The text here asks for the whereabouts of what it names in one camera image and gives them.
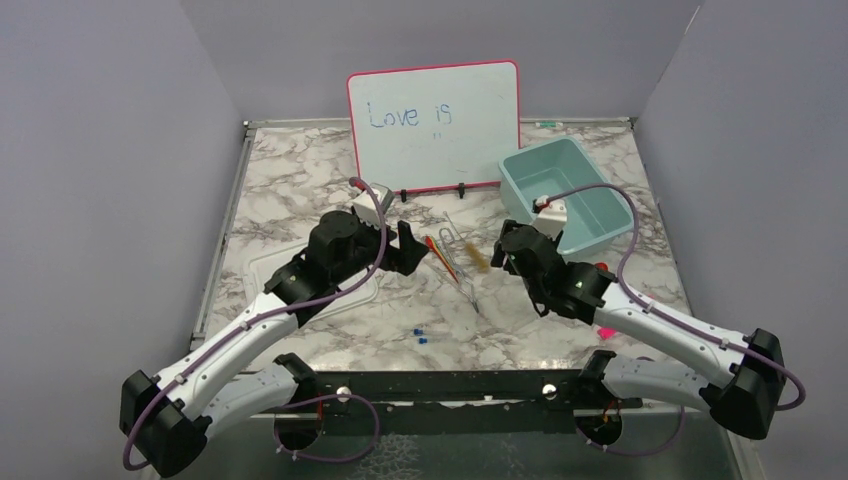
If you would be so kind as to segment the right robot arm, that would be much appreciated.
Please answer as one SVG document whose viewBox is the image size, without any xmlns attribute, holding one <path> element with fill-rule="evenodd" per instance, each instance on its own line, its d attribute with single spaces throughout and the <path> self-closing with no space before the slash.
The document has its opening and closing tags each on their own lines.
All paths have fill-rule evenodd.
<svg viewBox="0 0 848 480">
<path fill-rule="evenodd" d="M 707 412 L 742 437 L 767 437 L 787 381 L 773 333 L 720 328 L 655 303 L 610 271 L 564 260 L 550 238 L 515 220 L 503 223 L 491 264 L 521 277 L 539 316 L 609 327 L 673 358 L 650 365 L 594 353 L 576 383 L 585 404 L 656 399 Z"/>
</svg>

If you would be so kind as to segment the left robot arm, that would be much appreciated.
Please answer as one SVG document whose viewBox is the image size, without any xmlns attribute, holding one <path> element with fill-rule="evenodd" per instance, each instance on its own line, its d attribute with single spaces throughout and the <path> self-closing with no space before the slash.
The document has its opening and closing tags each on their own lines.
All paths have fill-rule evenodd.
<svg viewBox="0 0 848 480">
<path fill-rule="evenodd" d="M 377 271 L 408 276 L 428 252 L 407 222 L 391 228 L 381 209 L 324 214 L 305 248 L 272 274 L 227 327 L 159 373 L 138 370 L 124 381 L 119 428 L 127 437 L 125 469 L 150 466 L 171 477 L 192 464 L 212 438 L 249 417 L 284 405 L 298 411 L 315 402 L 314 372 L 295 354 L 240 374 Z"/>
</svg>

